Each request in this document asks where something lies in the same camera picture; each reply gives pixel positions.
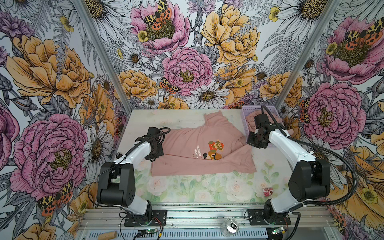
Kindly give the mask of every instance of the soda can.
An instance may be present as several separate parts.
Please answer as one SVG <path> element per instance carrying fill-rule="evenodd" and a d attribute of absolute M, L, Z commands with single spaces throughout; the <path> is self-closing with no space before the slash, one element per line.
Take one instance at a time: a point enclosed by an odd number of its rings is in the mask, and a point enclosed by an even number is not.
<path fill-rule="evenodd" d="M 239 224 L 235 219 L 228 218 L 223 222 L 220 229 L 225 237 L 230 237 L 239 231 Z"/>

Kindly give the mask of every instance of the basket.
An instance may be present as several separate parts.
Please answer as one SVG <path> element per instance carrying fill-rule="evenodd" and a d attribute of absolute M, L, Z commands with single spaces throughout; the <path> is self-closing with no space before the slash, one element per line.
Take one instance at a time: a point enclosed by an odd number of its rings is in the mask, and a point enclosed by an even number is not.
<path fill-rule="evenodd" d="M 279 113 L 277 112 L 275 106 L 268 106 L 266 105 L 266 107 L 269 109 L 269 111 L 271 111 L 272 114 L 275 114 L 275 115 L 279 115 Z M 257 106 L 242 106 L 241 107 L 241 119 L 243 121 L 243 126 L 244 126 L 244 130 L 245 130 L 245 137 L 248 139 L 248 135 L 249 135 L 249 129 L 248 129 L 248 124 L 247 124 L 247 120 L 245 119 L 246 116 L 248 116 L 249 114 L 253 113 L 254 111 L 256 110 L 261 110 L 262 109 L 262 106 L 260 105 L 257 105 Z M 274 144 L 272 143 L 268 143 L 268 147 L 275 147 Z"/>

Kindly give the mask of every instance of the floral tabletop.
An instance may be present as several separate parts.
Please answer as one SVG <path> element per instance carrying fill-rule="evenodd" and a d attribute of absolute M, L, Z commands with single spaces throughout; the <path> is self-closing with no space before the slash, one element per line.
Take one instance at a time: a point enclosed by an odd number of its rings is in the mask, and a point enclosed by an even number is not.
<path fill-rule="evenodd" d="M 118 151 L 123 153 L 148 127 L 198 127 L 204 114 L 217 110 L 134 110 L 122 136 Z M 221 110 L 244 133 L 241 110 Z M 288 162 L 275 147 L 252 149 L 257 172 L 237 171 L 207 175 L 151 176 L 151 162 L 142 160 L 135 168 L 136 194 L 151 202 L 265 202 L 288 187 L 292 173 Z M 272 188 L 266 197 L 263 189 Z"/>

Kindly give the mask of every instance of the wooden cylinder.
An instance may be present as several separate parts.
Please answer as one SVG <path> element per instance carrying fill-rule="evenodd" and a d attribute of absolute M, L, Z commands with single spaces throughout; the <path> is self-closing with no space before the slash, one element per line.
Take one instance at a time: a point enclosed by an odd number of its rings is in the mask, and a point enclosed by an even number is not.
<path fill-rule="evenodd" d="M 110 239 L 116 238 L 117 236 L 118 236 L 118 232 L 116 231 L 106 232 L 106 233 L 100 234 L 97 237 L 97 240 L 110 240 Z"/>

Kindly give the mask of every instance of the pink cloth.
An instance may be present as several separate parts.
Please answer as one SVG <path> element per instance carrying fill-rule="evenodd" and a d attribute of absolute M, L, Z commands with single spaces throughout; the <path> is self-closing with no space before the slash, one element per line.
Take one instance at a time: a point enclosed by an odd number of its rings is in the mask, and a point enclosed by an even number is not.
<path fill-rule="evenodd" d="M 245 120 L 247 121 L 247 124 L 248 124 L 248 129 L 250 132 L 255 132 L 255 128 L 256 128 L 255 120 L 253 118 L 257 115 L 260 115 L 261 113 L 262 113 L 261 110 L 256 110 L 245 117 Z M 273 122 L 272 118 L 268 115 L 268 113 L 266 111 L 264 111 L 264 113 L 267 114 L 269 121 Z M 281 118 L 279 116 L 277 116 L 273 113 L 272 113 L 272 115 L 275 117 L 277 122 L 281 123 L 284 126 L 283 121 L 281 120 Z"/>
<path fill-rule="evenodd" d="M 165 136 L 164 156 L 152 162 L 152 176 L 256 172 L 252 147 L 221 111 L 204 118 L 203 126 L 172 129 Z"/>

